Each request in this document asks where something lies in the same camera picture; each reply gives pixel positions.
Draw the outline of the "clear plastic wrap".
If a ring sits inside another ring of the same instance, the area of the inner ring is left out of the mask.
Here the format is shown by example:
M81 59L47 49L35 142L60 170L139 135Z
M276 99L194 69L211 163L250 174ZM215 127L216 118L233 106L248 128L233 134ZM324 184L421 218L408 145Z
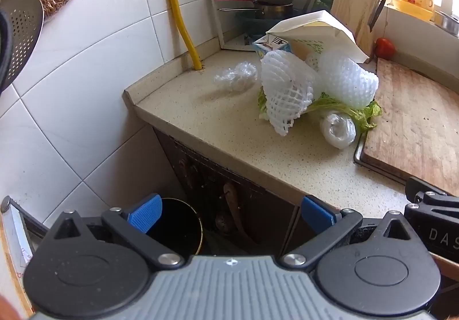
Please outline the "clear plastic wrap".
M217 86L227 92L244 92L250 89L258 80L258 69L247 61L227 68L214 77Z

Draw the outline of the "green cabbage leaves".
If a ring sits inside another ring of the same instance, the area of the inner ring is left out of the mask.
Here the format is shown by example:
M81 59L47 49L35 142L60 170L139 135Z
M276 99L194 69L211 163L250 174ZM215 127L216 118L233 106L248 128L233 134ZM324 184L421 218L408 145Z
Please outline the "green cabbage leaves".
M285 89L266 95L264 89L260 87L258 92L259 118L268 120L275 132L284 137L296 119L313 111L335 110L348 114L360 132L376 127L377 124L371 123L370 119L374 116L381 116L383 113L381 106L375 100L362 109L355 109L324 92L315 98L313 92L314 90L308 87L307 89Z

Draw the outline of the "wooden cutting board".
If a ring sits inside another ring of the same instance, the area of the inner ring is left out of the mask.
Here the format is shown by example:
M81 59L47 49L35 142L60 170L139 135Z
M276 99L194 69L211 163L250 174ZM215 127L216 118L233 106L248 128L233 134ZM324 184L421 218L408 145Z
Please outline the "wooden cutting board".
M379 59L376 73L382 114L361 136L355 162L398 183L416 177L458 195L458 94L392 61Z

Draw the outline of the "blue milk carton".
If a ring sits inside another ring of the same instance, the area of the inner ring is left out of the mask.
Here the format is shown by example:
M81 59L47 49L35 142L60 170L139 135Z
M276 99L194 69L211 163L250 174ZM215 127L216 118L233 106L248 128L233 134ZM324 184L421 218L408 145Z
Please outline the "blue milk carton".
M272 34L265 34L263 37L254 41L252 46L260 58L263 58L266 53L273 50L292 52L288 41Z

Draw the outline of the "wooden knife block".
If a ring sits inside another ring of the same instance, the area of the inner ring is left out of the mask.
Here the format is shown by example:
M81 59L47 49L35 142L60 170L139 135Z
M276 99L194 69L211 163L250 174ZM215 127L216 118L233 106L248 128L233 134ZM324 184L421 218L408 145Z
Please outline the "wooden knife block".
M353 34L357 46L370 58L373 56L374 34L370 26L380 0L334 0L331 15Z

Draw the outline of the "perforated metal skimmer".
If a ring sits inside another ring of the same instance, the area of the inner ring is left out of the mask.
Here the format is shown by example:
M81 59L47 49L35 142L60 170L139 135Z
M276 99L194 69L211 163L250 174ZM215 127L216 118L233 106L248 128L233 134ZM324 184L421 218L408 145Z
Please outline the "perforated metal skimmer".
M1 92L14 82L30 59L43 22L40 0L1 0Z

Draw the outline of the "clear plastic bag ball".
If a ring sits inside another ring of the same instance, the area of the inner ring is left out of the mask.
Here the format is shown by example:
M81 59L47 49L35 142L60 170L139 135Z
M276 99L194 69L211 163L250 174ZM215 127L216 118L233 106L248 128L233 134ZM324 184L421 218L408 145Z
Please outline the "clear plastic bag ball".
M333 110L323 113L320 131L328 144L340 150L350 146L357 135L352 118L348 114Z

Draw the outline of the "white corner shelf rack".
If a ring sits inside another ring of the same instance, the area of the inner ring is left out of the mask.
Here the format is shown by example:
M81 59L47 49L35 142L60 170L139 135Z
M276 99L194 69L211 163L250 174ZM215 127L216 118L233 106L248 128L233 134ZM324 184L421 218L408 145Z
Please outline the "white corner shelf rack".
M218 2L249 2L249 0L211 0L212 7L212 20L217 31L217 39L219 42L220 50L240 51L240 52L254 52L247 35L238 27L233 27L228 31L224 31L220 21L220 13L223 12L237 12L242 11L240 5L231 8L220 8Z

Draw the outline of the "teal plastic basin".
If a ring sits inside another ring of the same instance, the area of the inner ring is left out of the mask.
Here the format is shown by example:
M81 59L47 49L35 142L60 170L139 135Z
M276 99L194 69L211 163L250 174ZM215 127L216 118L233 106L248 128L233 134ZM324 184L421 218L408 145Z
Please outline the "teal plastic basin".
M240 12L236 17L242 30L253 40L263 37L267 31L281 22L280 19L258 19L254 12Z

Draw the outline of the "dark cabinet front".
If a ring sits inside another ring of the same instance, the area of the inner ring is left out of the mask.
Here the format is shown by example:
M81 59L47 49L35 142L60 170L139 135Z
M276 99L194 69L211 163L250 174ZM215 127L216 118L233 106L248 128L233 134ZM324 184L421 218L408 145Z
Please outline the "dark cabinet front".
M185 201L201 219L201 253L280 256L315 233L299 207L154 130Z

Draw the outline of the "black round trash bin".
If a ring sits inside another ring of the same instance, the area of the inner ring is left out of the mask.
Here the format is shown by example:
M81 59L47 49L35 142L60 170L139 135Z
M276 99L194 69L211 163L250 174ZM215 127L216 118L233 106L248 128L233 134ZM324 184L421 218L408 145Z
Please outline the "black round trash bin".
M197 212L179 199L163 198L162 204L159 220L146 234L184 258L199 254L203 228Z

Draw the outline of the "white paper bag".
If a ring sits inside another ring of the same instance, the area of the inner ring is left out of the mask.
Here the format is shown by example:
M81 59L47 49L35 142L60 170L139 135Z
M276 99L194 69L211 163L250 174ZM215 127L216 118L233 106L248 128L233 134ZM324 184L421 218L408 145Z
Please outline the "white paper bag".
M357 45L352 32L325 10L298 15L274 25L266 34L287 41L293 53L305 59L311 52L336 50L356 63L369 56Z

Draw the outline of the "red tomato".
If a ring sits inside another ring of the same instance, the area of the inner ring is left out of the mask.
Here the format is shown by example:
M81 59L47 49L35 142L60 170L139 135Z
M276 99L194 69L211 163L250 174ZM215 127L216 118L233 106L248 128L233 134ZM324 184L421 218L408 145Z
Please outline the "red tomato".
M374 54L378 58L390 60L395 55L396 49L388 39L380 37L375 42Z

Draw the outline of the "steel appliance with label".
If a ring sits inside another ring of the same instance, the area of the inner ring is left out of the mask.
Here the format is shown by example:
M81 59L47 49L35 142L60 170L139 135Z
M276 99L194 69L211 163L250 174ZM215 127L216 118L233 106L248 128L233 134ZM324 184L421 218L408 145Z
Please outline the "steel appliance with label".
M23 277L47 228L10 196L1 201L1 296L25 319L34 315Z

